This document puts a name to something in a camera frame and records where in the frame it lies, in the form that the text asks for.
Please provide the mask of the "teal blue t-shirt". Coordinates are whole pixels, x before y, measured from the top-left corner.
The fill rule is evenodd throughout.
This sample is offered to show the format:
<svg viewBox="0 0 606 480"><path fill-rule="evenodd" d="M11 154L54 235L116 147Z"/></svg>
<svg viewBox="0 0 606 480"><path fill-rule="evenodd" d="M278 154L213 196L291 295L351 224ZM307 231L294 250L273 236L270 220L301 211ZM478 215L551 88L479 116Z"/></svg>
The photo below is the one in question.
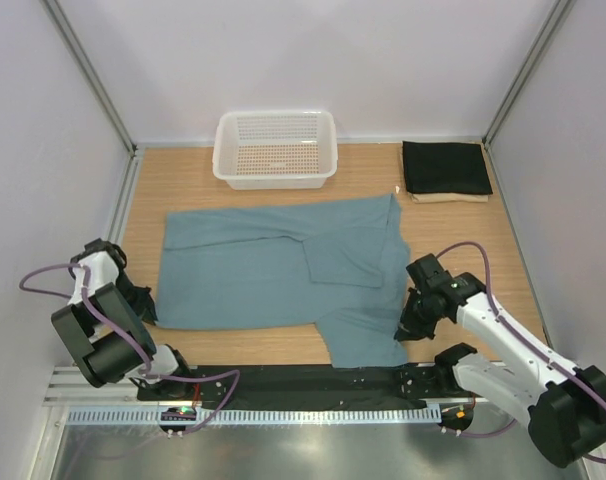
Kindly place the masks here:
<svg viewBox="0 0 606 480"><path fill-rule="evenodd" d="M391 194L167 217L157 324L181 330L314 324L337 368L396 367L410 250Z"/></svg>

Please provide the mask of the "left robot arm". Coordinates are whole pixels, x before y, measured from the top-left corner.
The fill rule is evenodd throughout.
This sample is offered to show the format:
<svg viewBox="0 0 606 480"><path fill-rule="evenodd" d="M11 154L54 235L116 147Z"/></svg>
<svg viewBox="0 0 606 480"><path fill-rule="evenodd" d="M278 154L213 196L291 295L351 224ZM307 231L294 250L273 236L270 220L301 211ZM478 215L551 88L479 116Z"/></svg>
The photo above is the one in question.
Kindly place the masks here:
<svg viewBox="0 0 606 480"><path fill-rule="evenodd" d="M151 289L134 285L126 266L120 246L102 239L86 244L67 266L73 295L51 323L91 386L128 379L140 400L185 400L195 376L176 349L152 340L145 328L157 322Z"/></svg>

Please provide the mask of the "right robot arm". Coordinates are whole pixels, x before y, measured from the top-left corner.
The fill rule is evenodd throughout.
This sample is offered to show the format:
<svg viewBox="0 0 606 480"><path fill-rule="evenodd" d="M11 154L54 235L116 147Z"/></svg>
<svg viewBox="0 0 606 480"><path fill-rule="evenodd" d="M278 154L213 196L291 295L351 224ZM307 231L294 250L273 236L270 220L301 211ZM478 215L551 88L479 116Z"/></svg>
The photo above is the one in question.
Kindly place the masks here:
<svg viewBox="0 0 606 480"><path fill-rule="evenodd" d="M438 322L448 319L501 357L494 363L466 343L442 351L434 359L438 391L468 391L494 403L559 468L606 443L606 375L600 369L581 368L543 344L500 305L489 280L468 272L452 276L433 254L410 263L407 272L413 285L397 339L433 338Z"/></svg>

